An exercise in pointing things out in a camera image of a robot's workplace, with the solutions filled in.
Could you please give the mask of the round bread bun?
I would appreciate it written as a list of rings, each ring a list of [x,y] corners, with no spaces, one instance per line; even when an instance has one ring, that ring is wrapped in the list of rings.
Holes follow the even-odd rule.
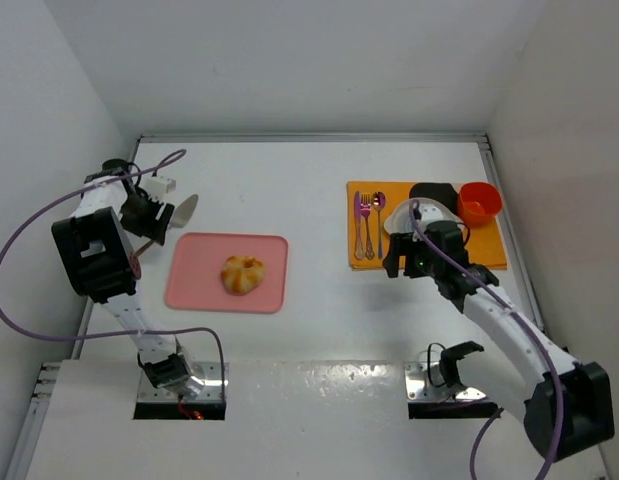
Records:
[[[231,256],[220,272],[225,290],[232,295],[250,293],[260,286],[265,275],[265,264],[253,256]]]

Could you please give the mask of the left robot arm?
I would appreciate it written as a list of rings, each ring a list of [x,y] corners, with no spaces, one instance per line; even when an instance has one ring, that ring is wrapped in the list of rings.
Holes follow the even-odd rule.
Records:
[[[160,333],[140,301],[141,266],[128,235],[162,245],[176,207],[164,201],[173,187],[157,176],[147,190],[128,177],[132,165],[110,159],[85,178],[78,208],[51,227],[68,279],[80,296],[101,304],[130,336],[150,384],[179,399],[193,400],[204,388],[184,347]]]

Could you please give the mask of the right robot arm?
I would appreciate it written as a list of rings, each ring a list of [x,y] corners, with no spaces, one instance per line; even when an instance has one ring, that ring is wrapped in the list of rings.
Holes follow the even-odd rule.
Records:
[[[470,261],[460,228],[436,221],[393,233],[383,260],[391,278],[431,278],[441,296],[476,324],[509,361],[465,341],[442,351],[439,377],[448,388],[473,387],[518,419],[543,457],[560,461],[615,435],[610,379],[553,343],[513,304],[498,278]]]

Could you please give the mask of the metal cake server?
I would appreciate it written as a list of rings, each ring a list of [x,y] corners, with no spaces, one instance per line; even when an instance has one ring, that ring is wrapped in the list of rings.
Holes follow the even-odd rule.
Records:
[[[195,212],[198,199],[197,194],[192,194],[177,207],[172,206],[172,210],[168,209],[169,204],[166,202],[160,203],[147,199],[136,236],[148,238],[149,242],[141,250],[145,251],[153,244],[163,245],[170,229],[185,227]]]

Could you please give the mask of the pink rectangular tray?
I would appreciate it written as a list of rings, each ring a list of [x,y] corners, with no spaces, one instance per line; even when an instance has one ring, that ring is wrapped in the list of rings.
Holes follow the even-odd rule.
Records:
[[[285,296],[288,242],[281,236],[187,233],[165,291],[180,310],[274,314]]]

